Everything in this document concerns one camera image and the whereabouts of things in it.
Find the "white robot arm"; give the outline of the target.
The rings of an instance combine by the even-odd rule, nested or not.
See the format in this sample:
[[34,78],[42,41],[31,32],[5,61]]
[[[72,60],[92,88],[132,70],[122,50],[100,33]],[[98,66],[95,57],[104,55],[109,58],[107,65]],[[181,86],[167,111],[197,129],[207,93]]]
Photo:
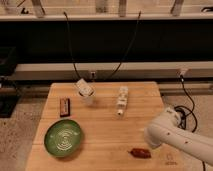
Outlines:
[[165,143],[213,166],[213,138],[183,130],[180,123],[180,115],[165,108],[144,128],[144,140],[152,149]]

